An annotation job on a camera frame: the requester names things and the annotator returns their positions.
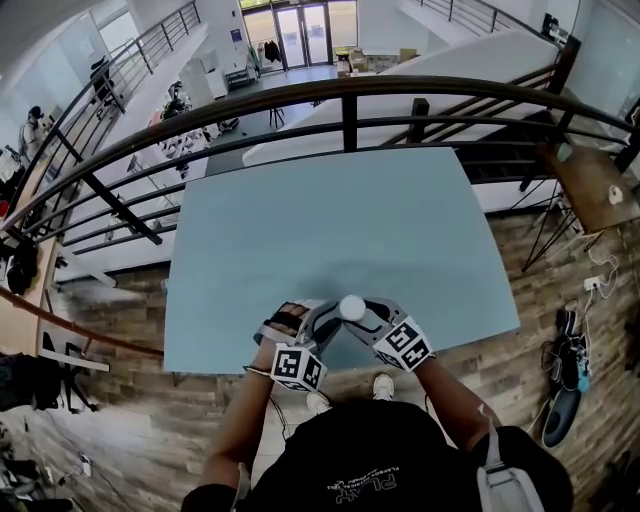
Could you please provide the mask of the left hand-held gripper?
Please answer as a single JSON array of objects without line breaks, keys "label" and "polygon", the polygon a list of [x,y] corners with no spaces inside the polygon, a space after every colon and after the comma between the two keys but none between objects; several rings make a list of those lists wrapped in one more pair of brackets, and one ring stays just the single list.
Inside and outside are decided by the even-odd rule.
[{"label": "left hand-held gripper", "polygon": [[318,353],[323,353],[340,331],[343,321],[337,301],[307,299],[294,301],[309,312],[298,332],[280,329],[265,320],[254,335],[259,346],[253,371],[269,377],[289,390],[315,392],[326,368]]}]

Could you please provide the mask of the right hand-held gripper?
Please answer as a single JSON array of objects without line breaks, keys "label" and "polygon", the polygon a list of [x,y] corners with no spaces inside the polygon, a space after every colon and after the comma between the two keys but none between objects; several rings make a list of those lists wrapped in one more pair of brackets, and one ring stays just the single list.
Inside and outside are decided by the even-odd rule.
[{"label": "right hand-held gripper", "polygon": [[380,297],[365,297],[364,302],[366,308],[381,321],[394,326],[384,336],[383,324],[376,320],[344,320],[343,326],[363,344],[373,348],[381,360],[412,372],[433,357],[432,347],[421,328],[411,316],[406,317],[406,312],[397,302]]}]

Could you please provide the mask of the person's left hand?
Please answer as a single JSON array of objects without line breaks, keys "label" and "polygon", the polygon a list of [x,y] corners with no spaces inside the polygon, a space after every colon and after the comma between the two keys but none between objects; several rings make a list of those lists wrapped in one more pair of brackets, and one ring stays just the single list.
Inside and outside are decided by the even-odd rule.
[{"label": "person's left hand", "polygon": [[308,312],[309,309],[302,304],[285,302],[273,314],[270,322],[277,325],[280,329],[298,332],[303,323],[303,317]]}]

